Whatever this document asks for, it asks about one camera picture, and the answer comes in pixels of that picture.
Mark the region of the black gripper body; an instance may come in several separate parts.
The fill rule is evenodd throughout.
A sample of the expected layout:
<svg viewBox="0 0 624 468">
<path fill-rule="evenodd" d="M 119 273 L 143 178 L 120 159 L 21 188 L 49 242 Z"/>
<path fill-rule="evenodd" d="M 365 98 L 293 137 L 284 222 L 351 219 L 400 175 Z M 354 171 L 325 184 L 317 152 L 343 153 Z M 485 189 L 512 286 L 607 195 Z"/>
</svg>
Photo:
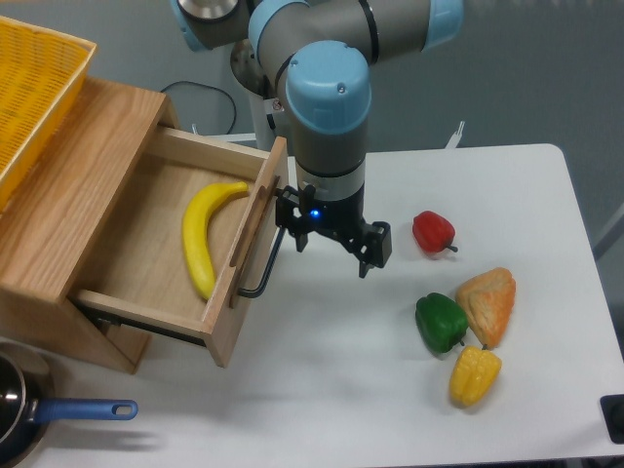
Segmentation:
<svg viewBox="0 0 624 468">
<path fill-rule="evenodd" d="M 316 232 L 341 243 L 347 230 L 364 219 L 364 187 L 351 196 L 324 201 L 314 188 L 302 190 L 286 186 L 277 193 L 276 225 L 292 236 L 297 230 Z"/>
</svg>

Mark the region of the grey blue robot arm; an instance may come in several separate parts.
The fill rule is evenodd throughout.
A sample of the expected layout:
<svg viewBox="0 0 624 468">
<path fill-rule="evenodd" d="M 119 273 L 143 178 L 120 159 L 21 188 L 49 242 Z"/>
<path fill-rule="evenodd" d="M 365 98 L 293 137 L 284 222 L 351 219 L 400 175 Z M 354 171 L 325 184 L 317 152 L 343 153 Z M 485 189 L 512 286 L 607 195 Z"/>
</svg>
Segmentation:
<svg viewBox="0 0 624 468">
<path fill-rule="evenodd" d="M 371 67 L 459 32 L 460 1 L 175 1 L 192 49 L 248 40 L 290 120 L 296 187 L 278 191 L 276 223 L 299 249 L 315 232 L 383 267 L 391 229 L 364 219 Z"/>
</svg>

